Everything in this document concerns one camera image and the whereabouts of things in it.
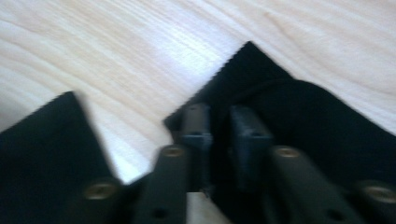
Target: light wood surface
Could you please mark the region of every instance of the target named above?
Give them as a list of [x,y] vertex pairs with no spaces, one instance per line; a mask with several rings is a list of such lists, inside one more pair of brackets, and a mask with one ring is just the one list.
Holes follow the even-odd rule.
[[162,119],[249,40],[396,133],[394,0],[3,0],[0,131],[77,91],[129,182],[170,143]]

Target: wooden floor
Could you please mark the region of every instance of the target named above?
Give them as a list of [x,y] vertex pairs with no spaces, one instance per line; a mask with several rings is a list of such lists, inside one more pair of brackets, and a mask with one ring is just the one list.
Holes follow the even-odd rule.
[[0,131],[76,91],[129,182],[170,143],[162,119],[249,40],[396,133],[395,0],[3,0]]

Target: black fabric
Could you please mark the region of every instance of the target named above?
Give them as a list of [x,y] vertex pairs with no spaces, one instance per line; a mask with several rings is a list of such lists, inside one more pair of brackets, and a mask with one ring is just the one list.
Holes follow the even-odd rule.
[[[253,108],[274,134],[276,144],[305,151],[334,184],[346,191],[366,179],[396,184],[395,136],[322,88],[292,78],[250,42],[166,118],[165,126],[177,132],[182,110],[196,103],[211,107],[211,172],[215,185],[233,183],[227,153],[232,105]],[[231,211],[226,215],[235,214],[231,206],[224,209]]]
[[66,201],[111,176],[72,92],[0,134],[0,223],[55,223]]

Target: wood grain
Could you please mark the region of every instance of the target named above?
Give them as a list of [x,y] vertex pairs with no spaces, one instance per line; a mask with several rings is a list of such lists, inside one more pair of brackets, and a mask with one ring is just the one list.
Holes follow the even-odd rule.
[[394,0],[3,0],[0,131],[77,91],[129,182],[170,142],[162,119],[248,40],[396,133]]

